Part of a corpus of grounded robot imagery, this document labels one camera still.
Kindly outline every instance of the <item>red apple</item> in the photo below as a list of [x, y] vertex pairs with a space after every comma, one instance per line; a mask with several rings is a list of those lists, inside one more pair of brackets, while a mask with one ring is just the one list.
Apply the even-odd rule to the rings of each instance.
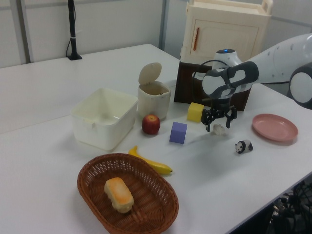
[[143, 132], [156, 135], [160, 129], [160, 120], [156, 115], [146, 115], [142, 120], [142, 130]]

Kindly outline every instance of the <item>toy panda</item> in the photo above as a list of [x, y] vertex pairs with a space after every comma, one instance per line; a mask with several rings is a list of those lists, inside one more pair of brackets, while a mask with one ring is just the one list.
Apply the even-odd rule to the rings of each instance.
[[239, 154], [244, 152], [246, 149], [248, 149], [249, 151], [254, 149], [250, 140], [239, 141], [237, 144], [235, 144], [235, 148], [236, 148], [236, 152], [238, 152]]

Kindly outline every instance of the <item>yellow cube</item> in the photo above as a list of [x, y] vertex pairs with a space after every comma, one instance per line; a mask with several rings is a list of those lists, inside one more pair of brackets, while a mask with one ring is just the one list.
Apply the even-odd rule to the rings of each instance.
[[203, 109], [204, 105], [192, 102], [187, 112], [186, 119], [194, 122], [200, 122]]

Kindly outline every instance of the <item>cabinet handle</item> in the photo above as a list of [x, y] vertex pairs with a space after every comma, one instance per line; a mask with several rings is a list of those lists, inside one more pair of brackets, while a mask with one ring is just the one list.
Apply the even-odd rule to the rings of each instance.
[[196, 47], [197, 47], [198, 34], [199, 34], [199, 27], [196, 28], [195, 41], [194, 41], [194, 47], [193, 47], [194, 51], [196, 50]]

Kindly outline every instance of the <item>yellow banana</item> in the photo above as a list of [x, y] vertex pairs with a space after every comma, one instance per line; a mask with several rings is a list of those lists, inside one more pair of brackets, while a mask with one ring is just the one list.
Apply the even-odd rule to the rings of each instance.
[[159, 174], [170, 174], [172, 172], [172, 169], [170, 167], [168, 167], [165, 164], [159, 163], [159, 162], [154, 162], [151, 160], [148, 160], [144, 157], [142, 157], [141, 155], [139, 155], [137, 153], [137, 146], [133, 147], [131, 150], [129, 150], [128, 154], [139, 157], [141, 159], [143, 159], [144, 161], [146, 161], [151, 167], [153, 167]]

